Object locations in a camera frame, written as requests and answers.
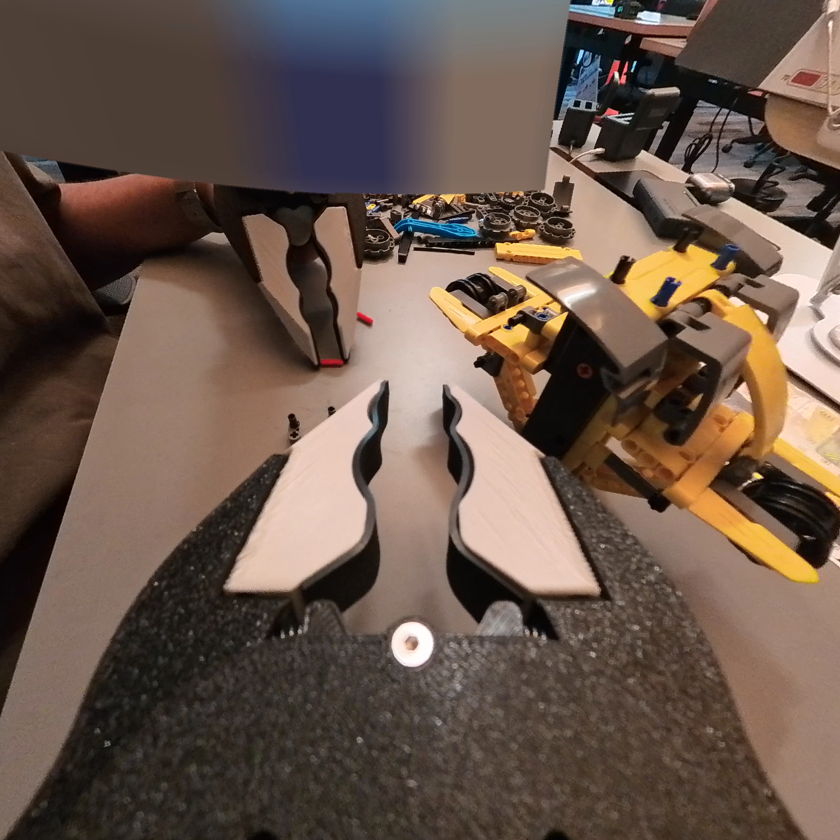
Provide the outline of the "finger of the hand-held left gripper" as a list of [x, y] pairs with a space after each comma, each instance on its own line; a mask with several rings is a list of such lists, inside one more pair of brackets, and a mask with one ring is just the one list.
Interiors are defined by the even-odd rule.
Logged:
[[313, 225], [318, 252], [327, 269], [327, 297], [340, 358], [349, 362], [354, 346], [356, 313], [361, 292], [358, 264], [346, 206], [327, 206]]
[[299, 350], [319, 368], [312, 327], [303, 315], [301, 293], [288, 267], [290, 241], [286, 229], [265, 214], [245, 216], [243, 225], [264, 297]]

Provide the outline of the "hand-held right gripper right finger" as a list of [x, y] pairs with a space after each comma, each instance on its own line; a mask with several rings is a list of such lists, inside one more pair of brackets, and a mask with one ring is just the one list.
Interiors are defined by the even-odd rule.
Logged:
[[445, 385], [442, 397], [457, 554], [529, 600], [600, 597], [542, 454], [459, 386]]

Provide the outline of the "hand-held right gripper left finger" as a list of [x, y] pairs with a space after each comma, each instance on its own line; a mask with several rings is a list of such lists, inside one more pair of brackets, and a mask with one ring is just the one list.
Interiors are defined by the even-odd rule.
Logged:
[[389, 396], [374, 382], [288, 450], [225, 593], [302, 594], [371, 545]]

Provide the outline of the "blue brick part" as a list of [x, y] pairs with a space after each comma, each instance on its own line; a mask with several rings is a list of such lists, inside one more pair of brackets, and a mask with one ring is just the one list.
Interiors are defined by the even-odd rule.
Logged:
[[405, 217], [394, 224], [394, 230], [400, 235], [411, 233], [457, 240], [479, 237], [478, 232], [468, 225], [437, 222], [422, 217]]

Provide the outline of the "yellow black brick vehicle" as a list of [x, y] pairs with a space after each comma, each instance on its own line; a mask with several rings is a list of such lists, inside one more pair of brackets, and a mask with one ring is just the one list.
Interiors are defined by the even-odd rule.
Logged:
[[687, 510], [753, 562], [819, 581], [838, 477], [783, 441], [777, 343], [799, 294], [778, 246], [712, 206], [676, 243], [604, 276], [577, 253], [435, 287], [484, 353], [513, 426], [591, 487]]

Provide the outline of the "pile of small brick parts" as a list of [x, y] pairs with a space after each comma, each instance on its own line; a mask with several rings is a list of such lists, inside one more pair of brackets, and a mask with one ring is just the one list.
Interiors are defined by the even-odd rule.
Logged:
[[[365, 194], [364, 258], [384, 261], [396, 255], [404, 263], [418, 245], [473, 249], [496, 258], [495, 243], [530, 242], [572, 248], [574, 226], [555, 213], [544, 192]], [[394, 224], [405, 217], [464, 224], [478, 238], [457, 240], [425, 234], [398, 234]]]

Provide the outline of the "yellow brick beam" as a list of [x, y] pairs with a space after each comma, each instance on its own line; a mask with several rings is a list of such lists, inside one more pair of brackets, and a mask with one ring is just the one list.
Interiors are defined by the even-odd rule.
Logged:
[[527, 241], [495, 243], [495, 253], [496, 258], [501, 261], [537, 266], [547, 265], [553, 261], [562, 259], [582, 259], [580, 251], [575, 248], [556, 245], [535, 245]]

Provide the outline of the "small black desktop device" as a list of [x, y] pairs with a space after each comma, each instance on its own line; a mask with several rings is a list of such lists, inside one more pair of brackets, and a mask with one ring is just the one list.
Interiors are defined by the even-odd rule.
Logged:
[[594, 100], [575, 99], [566, 109], [557, 138], [557, 145], [568, 150], [582, 148], [589, 137], [599, 104]]

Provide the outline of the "sticker sheet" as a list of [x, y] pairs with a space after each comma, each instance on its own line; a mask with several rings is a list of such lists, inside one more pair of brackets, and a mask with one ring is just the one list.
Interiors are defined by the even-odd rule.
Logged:
[[839, 414], [790, 381], [781, 438], [819, 466], [839, 476]]

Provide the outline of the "black power brick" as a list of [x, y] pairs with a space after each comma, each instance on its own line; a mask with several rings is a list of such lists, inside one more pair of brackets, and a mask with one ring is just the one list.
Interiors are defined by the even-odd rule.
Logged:
[[699, 206], [686, 184], [653, 175], [639, 177], [633, 186], [633, 199], [659, 238], [678, 239], [690, 225], [686, 215]]

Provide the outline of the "large black desktop device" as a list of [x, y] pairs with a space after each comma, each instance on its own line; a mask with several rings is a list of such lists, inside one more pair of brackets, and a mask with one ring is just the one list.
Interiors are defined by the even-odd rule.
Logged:
[[637, 157], [676, 109], [679, 100], [677, 87], [648, 89], [634, 112], [604, 117], [595, 146], [602, 151], [602, 159], [616, 162]]

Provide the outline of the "white round-cornered tray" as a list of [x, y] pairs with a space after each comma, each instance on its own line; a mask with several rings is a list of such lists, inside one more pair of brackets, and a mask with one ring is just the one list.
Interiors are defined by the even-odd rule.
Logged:
[[816, 292], [817, 280], [796, 274], [779, 274], [775, 279], [800, 293], [794, 316], [779, 341], [784, 364], [789, 372], [838, 404], [839, 366], [815, 350], [809, 336], [811, 327], [818, 319], [828, 312], [839, 310], [838, 293], [830, 295], [820, 310], [815, 311], [810, 301]]

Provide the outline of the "white round device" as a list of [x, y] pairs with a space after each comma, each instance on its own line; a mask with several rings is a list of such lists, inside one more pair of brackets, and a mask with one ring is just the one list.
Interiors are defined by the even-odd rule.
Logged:
[[839, 310], [819, 318], [811, 327], [809, 336], [813, 348], [839, 366]]

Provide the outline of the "silver round object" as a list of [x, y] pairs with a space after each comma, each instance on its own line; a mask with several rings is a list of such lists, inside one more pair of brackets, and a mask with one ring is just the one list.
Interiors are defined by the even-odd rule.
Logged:
[[717, 206], [733, 197], [735, 186], [717, 173], [692, 173], [686, 178], [686, 189], [699, 204]]

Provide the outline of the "brown top background desk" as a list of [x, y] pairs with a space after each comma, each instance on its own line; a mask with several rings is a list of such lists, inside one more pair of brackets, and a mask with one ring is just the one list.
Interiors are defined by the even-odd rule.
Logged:
[[[574, 62], [581, 50], [603, 58], [605, 67], [615, 60], [620, 66], [626, 63], [631, 66], [641, 61], [643, 54], [653, 50], [646, 46], [647, 40], [663, 39], [674, 46], [679, 39], [687, 40], [694, 26], [695, 22], [686, 17], [642, 12], [635, 18], [615, 18], [614, 12], [606, 6], [573, 3], [563, 43], [555, 115], [560, 116]], [[678, 87], [681, 93], [680, 104], [655, 152], [663, 161], [669, 161], [699, 102], [708, 102], [724, 112], [763, 120], [765, 96], [759, 91], [705, 71], [683, 69], [676, 65], [676, 58], [666, 59], [663, 76], [664, 80], [657, 81], [655, 86]]]

